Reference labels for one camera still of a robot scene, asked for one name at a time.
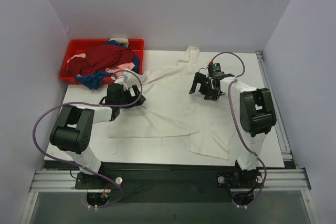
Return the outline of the white t shirt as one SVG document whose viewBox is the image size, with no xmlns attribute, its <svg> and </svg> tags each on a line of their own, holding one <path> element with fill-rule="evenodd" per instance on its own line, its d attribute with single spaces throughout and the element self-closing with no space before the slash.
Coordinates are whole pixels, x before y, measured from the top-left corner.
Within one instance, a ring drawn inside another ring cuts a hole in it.
<svg viewBox="0 0 336 224">
<path fill-rule="evenodd" d="M 189 94 L 195 72 L 210 61 L 195 47 L 188 47 L 172 67 L 150 70 L 141 77 L 141 106 L 122 109 L 110 123 L 109 138 L 177 137 L 191 138 L 190 151 L 229 159 L 229 143 L 235 133 L 228 98 L 205 100 Z"/>
</svg>

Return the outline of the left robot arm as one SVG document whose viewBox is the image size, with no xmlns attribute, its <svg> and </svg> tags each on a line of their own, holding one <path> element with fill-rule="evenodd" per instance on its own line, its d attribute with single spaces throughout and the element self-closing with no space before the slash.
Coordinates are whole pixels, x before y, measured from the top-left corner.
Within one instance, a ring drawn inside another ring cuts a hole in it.
<svg viewBox="0 0 336 224">
<path fill-rule="evenodd" d="M 110 84 L 107 94 L 93 109 L 66 104 L 60 110 L 50 134 L 50 144 L 69 155 L 79 165 L 80 171 L 88 174 L 87 181 L 94 188 L 106 183 L 100 161 L 89 147 L 92 127 L 102 122 L 112 122 L 120 109 L 140 106 L 146 101 L 138 86 Z"/>
</svg>

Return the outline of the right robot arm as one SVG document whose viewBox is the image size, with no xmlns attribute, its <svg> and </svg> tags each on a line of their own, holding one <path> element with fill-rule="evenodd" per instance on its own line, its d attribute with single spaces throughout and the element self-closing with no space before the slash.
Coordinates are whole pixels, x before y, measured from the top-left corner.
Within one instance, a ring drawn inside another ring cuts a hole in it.
<svg viewBox="0 0 336 224">
<path fill-rule="evenodd" d="M 277 122 L 271 92 L 268 88 L 247 85 L 231 73 L 225 74 L 219 63 L 210 62 L 207 71 L 207 75 L 195 73 L 189 94 L 199 84 L 205 100 L 216 101 L 227 95 L 234 126 L 244 147 L 236 160 L 239 169 L 232 174 L 233 182 L 245 186 L 251 181 L 250 171 L 257 170 L 264 140 Z"/>
</svg>

